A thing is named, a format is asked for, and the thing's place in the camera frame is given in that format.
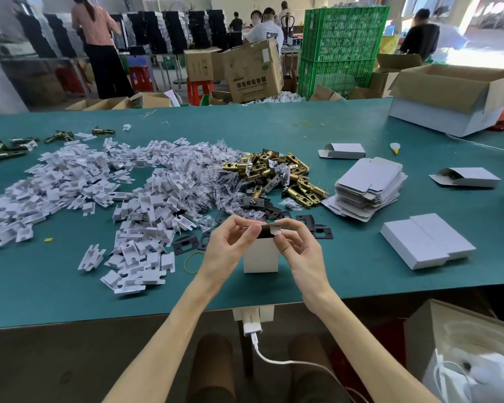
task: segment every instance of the pink shirt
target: pink shirt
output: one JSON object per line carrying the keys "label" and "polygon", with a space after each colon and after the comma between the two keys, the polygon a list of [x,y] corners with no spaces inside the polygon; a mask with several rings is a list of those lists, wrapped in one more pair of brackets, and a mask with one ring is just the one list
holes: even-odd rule
{"label": "pink shirt", "polygon": [[108,15],[107,11],[99,6],[94,6],[95,21],[91,20],[84,4],[75,4],[71,10],[73,28],[82,27],[86,36],[86,43],[91,45],[114,45],[110,31],[121,33],[118,24]]}

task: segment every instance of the woman in pink shirt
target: woman in pink shirt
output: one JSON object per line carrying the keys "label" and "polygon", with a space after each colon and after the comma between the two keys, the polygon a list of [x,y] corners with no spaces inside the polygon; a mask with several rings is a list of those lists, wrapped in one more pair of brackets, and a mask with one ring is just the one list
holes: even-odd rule
{"label": "woman in pink shirt", "polygon": [[133,88],[110,35],[111,31],[121,34],[118,24],[104,8],[94,6],[89,0],[73,1],[73,28],[82,28],[84,31],[85,50],[94,70],[99,98],[131,97],[134,94]]}

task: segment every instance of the hand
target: hand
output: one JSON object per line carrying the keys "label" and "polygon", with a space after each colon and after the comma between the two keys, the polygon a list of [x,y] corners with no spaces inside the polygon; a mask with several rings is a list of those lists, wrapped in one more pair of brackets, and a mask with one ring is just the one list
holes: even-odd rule
{"label": "hand", "polygon": [[262,224],[264,222],[232,215],[211,233],[204,261],[195,279],[211,290],[213,297],[257,239]]}
{"label": "hand", "polygon": [[282,219],[281,235],[275,235],[275,245],[288,261],[297,287],[302,292],[302,299],[312,312],[322,295],[332,291],[325,272],[321,245],[302,222],[294,219]]}

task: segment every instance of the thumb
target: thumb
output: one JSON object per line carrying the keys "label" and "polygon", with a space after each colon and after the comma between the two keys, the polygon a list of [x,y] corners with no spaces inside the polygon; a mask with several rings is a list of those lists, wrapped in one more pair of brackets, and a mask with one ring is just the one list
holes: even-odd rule
{"label": "thumb", "polygon": [[233,245],[235,248],[239,249],[242,253],[246,252],[248,248],[254,243],[257,237],[261,233],[260,224],[251,224],[247,230],[241,235],[239,240]]}
{"label": "thumb", "polygon": [[280,235],[275,235],[275,237],[274,237],[273,240],[275,241],[275,245],[278,248],[278,251],[282,254],[283,257],[285,257],[285,259],[291,265],[291,263],[298,256],[298,254],[295,251],[295,249],[293,249],[293,246],[281,234]]}

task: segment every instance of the left hand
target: left hand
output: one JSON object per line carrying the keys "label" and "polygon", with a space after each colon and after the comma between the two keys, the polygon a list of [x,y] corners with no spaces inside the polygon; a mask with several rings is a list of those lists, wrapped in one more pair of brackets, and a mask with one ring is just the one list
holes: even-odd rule
{"label": "left hand", "polygon": [[264,222],[232,215],[213,231],[195,278],[212,291],[213,297],[257,239],[262,224]]}

